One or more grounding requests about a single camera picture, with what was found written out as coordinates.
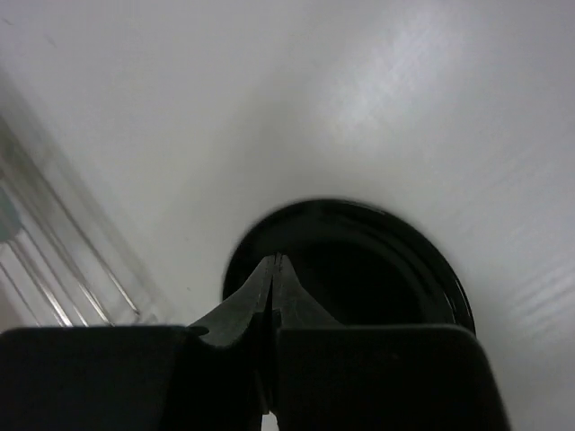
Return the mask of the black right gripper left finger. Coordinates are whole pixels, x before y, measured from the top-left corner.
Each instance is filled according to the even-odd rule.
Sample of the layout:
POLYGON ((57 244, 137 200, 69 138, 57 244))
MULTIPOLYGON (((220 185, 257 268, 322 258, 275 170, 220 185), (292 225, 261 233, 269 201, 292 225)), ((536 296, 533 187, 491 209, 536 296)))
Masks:
POLYGON ((270 312, 275 257, 260 261, 243 285, 187 328, 194 353, 252 355, 258 351, 270 312))

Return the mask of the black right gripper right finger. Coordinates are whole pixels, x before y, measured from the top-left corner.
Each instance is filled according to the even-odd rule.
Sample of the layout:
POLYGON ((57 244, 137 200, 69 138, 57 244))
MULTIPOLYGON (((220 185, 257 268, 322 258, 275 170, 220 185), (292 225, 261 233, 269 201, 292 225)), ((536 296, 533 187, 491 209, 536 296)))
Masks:
POLYGON ((301 285, 291 260, 276 255, 272 277, 272 316, 278 330, 339 328, 331 316, 301 285))

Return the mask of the glossy black round plate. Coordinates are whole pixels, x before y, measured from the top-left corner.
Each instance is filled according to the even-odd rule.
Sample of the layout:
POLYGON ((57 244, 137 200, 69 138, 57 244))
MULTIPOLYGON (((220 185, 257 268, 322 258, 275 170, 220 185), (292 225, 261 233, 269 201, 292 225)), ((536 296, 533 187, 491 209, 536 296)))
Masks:
POLYGON ((306 292, 342 324, 446 323, 475 330, 462 283, 444 255, 378 207, 315 198, 269 212, 235 247, 223 298, 276 254, 289 258, 306 292))

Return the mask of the light green rectangular plate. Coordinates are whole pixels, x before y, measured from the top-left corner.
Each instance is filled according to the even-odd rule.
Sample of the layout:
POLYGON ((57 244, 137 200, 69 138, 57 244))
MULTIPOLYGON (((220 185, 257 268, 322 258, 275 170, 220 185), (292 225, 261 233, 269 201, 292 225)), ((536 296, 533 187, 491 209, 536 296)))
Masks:
POLYGON ((11 241, 22 229, 22 220, 13 201, 4 189, 0 189, 1 219, 0 242, 11 241))

